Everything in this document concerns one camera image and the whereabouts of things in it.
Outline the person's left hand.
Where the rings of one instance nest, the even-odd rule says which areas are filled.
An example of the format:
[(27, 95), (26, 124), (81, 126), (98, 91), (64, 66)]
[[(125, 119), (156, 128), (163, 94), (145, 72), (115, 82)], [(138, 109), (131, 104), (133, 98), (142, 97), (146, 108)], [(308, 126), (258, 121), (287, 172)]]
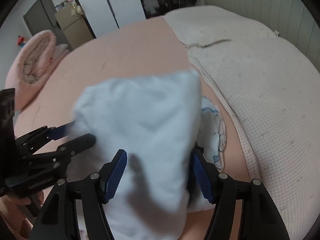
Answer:
[(29, 197), (20, 198), (14, 194), (1, 197), (1, 217), (16, 239), (28, 239), (33, 228), (31, 222), (20, 210), (20, 206), (31, 204)]

